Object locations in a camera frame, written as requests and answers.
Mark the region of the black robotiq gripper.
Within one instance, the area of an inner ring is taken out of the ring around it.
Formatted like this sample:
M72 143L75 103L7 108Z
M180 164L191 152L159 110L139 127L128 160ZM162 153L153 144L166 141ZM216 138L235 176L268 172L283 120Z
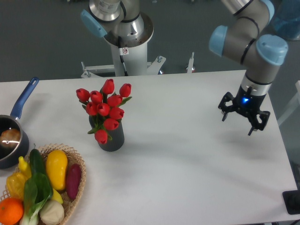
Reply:
M254 131L263 131L270 117L269 111L260 110L264 98L264 95L252 95L248 90L245 91L241 86L239 87L236 97L230 92L225 93L218 105L218 108L223 115L222 121L225 121L228 113L237 111L240 115L247 117L251 124L248 136Z

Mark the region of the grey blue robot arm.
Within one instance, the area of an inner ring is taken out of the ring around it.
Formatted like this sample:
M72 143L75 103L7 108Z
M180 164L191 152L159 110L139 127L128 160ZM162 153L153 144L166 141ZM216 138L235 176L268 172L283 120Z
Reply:
M227 92L218 107L223 120L236 112L248 119L249 133L264 130L270 112L260 110L275 77L285 61L287 42L261 32L274 16L269 0L224 0L222 2L236 18L231 27L218 26L212 33L209 49L220 57L229 58L246 67L236 96Z

